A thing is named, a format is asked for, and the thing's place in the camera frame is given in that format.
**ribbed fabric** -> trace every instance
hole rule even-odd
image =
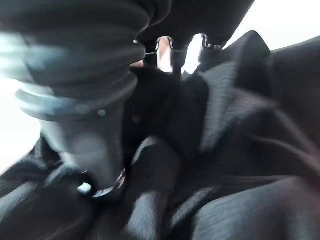
[[[79,196],[41,138],[0,177],[0,239],[320,239],[317,39],[270,52],[249,32],[182,82],[133,68],[122,201]]]

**wrinkled fabric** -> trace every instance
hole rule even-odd
[[[251,31],[181,82],[133,68],[122,200],[80,196],[41,137],[0,177],[0,239],[320,239],[319,63],[320,37],[269,51]]]

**metal ring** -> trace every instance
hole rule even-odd
[[[105,197],[106,195],[111,195],[119,191],[125,185],[126,178],[127,178],[127,174],[126,174],[126,169],[124,168],[121,172],[121,175],[118,177],[118,179],[115,181],[112,187],[109,187],[104,190],[98,190],[95,193],[95,195],[92,196],[92,198],[97,199],[97,198]]]

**black fabric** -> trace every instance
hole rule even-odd
[[[133,68],[122,201],[79,196],[41,138],[0,177],[0,239],[320,239],[319,47],[249,32],[182,82]]]

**dark gray cloth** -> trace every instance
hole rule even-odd
[[[270,52],[251,31],[183,82],[133,68],[122,201],[80,196],[41,138],[0,177],[0,239],[320,239],[319,39]]]

